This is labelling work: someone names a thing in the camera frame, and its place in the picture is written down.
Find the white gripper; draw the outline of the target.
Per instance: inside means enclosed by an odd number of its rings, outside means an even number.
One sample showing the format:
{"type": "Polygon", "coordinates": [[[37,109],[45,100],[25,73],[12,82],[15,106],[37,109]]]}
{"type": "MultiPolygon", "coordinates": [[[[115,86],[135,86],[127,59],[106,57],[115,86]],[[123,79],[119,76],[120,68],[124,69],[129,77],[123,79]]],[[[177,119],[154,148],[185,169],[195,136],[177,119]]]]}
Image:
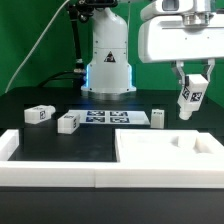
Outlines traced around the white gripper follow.
{"type": "Polygon", "coordinates": [[[224,14],[214,13],[207,27],[184,26],[181,16],[154,17],[139,29],[138,55],[143,63],[173,61],[182,87],[187,83],[183,61],[206,59],[203,77],[210,81],[214,58],[224,57],[224,14]]]}

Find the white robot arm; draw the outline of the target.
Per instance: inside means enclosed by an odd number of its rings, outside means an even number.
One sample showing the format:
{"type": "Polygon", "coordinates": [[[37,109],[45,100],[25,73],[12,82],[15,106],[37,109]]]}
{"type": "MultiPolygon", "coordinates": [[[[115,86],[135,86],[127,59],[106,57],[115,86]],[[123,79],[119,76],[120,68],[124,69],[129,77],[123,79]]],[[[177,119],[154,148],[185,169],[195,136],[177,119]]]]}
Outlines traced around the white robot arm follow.
{"type": "MultiPolygon", "coordinates": [[[[144,63],[170,62],[181,84],[188,82],[183,66],[205,60],[210,78],[215,60],[224,58],[224,12],[213,11],[211,0],[153,0],[140,12],[138,56],[144,63]]],[[[128,63],[128,26],[110,8],[93,15],[93,56],[87,65],[84,95],[117,100],[134,93],[128,63]]]]}

